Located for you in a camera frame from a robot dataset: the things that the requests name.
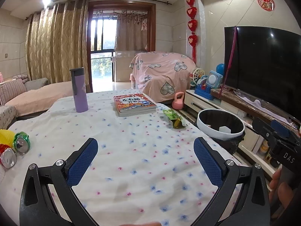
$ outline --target hanging heart ornament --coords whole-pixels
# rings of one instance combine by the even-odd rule
[[[196,7],[188,8],[186,13],[191,19],[194,19],[195,15],[197,14],[197,8]]]
[[[197,29],[198,21],[196,19],[190,20],[187,25],[188,28],[194,32]]]
[[[198,36],[197,35],[191,35],[188,37],[188,41],[189,41],[189,44],[193,47],[195,47],[197,45],[197,42],[198,42]]]
[[[195,0],[186,0],[187,4],[192,7],[193,4],[195,3]]]

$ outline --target recessed light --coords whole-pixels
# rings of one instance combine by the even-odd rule
[[[46,9],[46,7],[52,2],[52,0],[42,0],[43,4],[44,4],[44,8]]]

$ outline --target brown curtain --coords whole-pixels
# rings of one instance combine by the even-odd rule
[[[27,72],[31,80],[70,81],[69,69],[87,63],[88,0],[67,1],[29,17],[25,41]]]
[[[115,51],[145,51],[147,30],[142,30],[142,22],[147,16],[118,15]]]

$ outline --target pink sheet with heart pattern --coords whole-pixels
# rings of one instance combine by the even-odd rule
[[[158,103],[189,89],[189,75],[195,63],[185,55],[155,51],[139,53],[130,67],[138,89]]]

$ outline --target silver screw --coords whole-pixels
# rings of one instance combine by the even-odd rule
[[[29,166],[29,169],[32,170],[32,169],[34,169],[35,167],[36,167],[35,164],[31,164],[31,165]]]
[[[61,166],[62,164],[64,164],[64,161],[63,160],[58,160],[55,164],[57,166]]]
[[[233,166],[234,165],[234,161],[232,161],[232,160],[227,160],[226,163],[227,163],[228,166]]]
[[[260,169],[261,168],[261,165],[260,164],[258,164],[258,163],[255,163],[255,165],[254,165],[257,169]]]

